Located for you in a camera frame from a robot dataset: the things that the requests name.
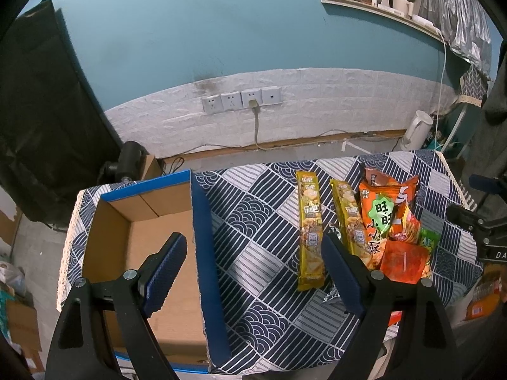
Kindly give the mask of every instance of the teal wall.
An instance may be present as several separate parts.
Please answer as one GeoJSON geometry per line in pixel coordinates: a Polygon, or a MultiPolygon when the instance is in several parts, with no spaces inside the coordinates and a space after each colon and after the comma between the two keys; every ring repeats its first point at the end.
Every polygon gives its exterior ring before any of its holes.
{"type": "MultiPolygon", "coordinates": [[[[25,10],[40,0],[30,0],[25,10]]],[[[204,78],[300,67],[439,81],[442,44],[398,22],[320,0],[53,0],[102,108],[204,78]]],[[[462,62],[448,58],[445,83],[462,62]]]]}

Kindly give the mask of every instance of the tripod clamp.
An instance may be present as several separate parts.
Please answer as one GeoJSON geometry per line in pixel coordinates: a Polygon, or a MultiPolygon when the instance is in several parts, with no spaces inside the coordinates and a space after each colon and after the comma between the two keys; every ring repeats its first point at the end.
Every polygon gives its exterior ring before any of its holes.
{"type": "MultiPolygon", "coordinates": [[[[507,203],[507,179],[488,178],[473,174],[470,186],[489,194],[499,195],[507,203]]],[[[457,204],[447,208],[447,219],[469,231],[477,245],[477,260],[482,263],[507,263],[507,217],[485,220],[477,213],[457,204]]]]}
{"type": "Polygon", "coordinates": [[[47,380],[119,380],[104,311],[116,312],[123,342],[140,380],[177,380],[148,324],[160,310],[187,256],[187,240],[173,233],[139,270],[116,280],[77,279],[62,308],[48,355],[47,380]]]}
{"type": "Polygon", "coordinates": [[[323,237],[322,255],[345,307],[360,320],[329,380],[366,380],[378,358],[391,312],[399,310],[400,328],[381,379],[461,378],[451,325],[430,279],[399,283],[382,271],[369,271],[332,232],[323,237]]]}

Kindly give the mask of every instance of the metal screw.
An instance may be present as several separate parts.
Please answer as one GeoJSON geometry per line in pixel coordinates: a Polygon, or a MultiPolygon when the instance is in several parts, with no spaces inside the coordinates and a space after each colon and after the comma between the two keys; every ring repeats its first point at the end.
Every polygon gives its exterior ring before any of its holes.
{"type": "Polygon", "coordinates": [[[431,281],[430,279],[427,279],[427,278],[422,278],[421,279],[421,284],[424,286],[424,287],[431,287],[433,285],[433,281],[431,281]]]}
{"type": "Polygon", "coordinates": [[[83,287],[86,284],[86,279],[84,277],[79,277],[75,282],[74,285],[76,287],[83,287]]]}
{"type": "Polygon", "coordinates": [[[384,273],[380,270],[373,270],[369,275],[372,276],[372,279],[382,280],[384,278],[384,273]]]}
{"type": "Polygon", "coordinates": [[[123,273],[123,278],[125,280],[132,280],[136,275],[138,275],[138,272],[135,270],[127,270],[125,273],[123,273]]]}

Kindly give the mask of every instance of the patterned tablecloth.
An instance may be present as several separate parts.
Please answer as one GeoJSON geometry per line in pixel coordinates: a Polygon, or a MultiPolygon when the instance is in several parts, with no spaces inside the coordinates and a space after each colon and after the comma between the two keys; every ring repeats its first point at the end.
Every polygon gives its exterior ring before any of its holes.
{"type": "MultiPolygon", "coordinates": [[[[232,359],[216,373],[249,374],[313,367],[341,358],[357,319],[336,304],[323,304],[331,286],[296,291],[298,270],[298,195],[295,172],[318,175],[324,224],[336,221],[330,179],[357,190],[362,165],[397,181],[419,175],[415,215],[442,234],[432,257],[433,282],[444,305],[460,298],[480,276],[472,236],[445,218],[450,203],[465,198],[443,156],[431,150],[315,161],[275,162],[208,171],[196,175],[210,202],[221,300],[232,359]]],[[[112,184],[79,193],[62,257],[58,304],[81,274],[91,221],[99,197],[112,184]]],[[[396,334],[397,327],[386,337],[396,334]]]]}

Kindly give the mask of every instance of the wall shelf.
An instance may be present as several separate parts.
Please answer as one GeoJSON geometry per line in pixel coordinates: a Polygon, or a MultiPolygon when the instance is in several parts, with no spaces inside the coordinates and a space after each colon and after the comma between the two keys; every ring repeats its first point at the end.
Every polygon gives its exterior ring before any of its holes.
{"type": "Polygon", "coordinates": [[[323,4],[341,5],[342,7],[356,8],[357,10],[367,11],[382,17],[391,18],[392,20],[401,22],[406,26],[415,28],[416,30],[419,30],[420,32],[423,32],[424,34],[427,34],[428,36],[433,37],[434,39],[442,42],[440,35],[435,33],[433,30],[426,28],[420,24],[417,24],[415,21],[412,21],[409,18],[398,16],[392,12],[383,10],[382,8],[374,7],[373,5],[368,5],[353,0],[320,0],[320,2],[323,4]]]}

